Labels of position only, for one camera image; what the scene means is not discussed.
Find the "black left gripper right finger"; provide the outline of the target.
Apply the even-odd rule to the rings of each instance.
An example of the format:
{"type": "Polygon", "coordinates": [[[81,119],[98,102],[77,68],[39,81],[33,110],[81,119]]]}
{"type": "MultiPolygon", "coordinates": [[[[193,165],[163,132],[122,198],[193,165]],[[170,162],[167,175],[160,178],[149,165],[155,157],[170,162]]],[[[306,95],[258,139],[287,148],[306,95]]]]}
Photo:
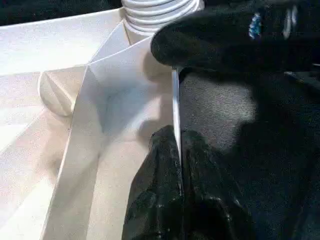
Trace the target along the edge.
{"type": "Polygon", "coordinates": [[[223,155],[194,130],[181,132],[184,230],[188,240],[254,240],[252,215],[223,155]]]}

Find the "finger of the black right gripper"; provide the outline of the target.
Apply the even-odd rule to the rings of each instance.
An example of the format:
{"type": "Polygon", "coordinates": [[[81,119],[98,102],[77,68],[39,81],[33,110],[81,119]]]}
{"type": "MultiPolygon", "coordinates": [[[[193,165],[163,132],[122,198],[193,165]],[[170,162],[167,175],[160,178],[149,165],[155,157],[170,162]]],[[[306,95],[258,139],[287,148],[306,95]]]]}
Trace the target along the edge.
{"type": "Polygon", "coordinates": [[[309,71],[320,62],[320,3],[248,0],[206,8],[160,29],[151,53],[171,67],[309,71]]]}

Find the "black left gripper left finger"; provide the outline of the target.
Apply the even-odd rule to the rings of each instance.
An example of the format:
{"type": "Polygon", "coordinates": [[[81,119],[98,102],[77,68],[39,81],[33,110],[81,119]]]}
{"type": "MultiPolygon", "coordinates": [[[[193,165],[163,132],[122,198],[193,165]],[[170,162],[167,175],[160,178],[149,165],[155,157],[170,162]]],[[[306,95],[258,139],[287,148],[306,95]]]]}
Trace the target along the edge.
{"type": "Polygon", "coordinates": [[[182,174],[174,128],[154,132],[149,152],[135,174],[123,223],[123,240],[179,240],[182,174]]]}

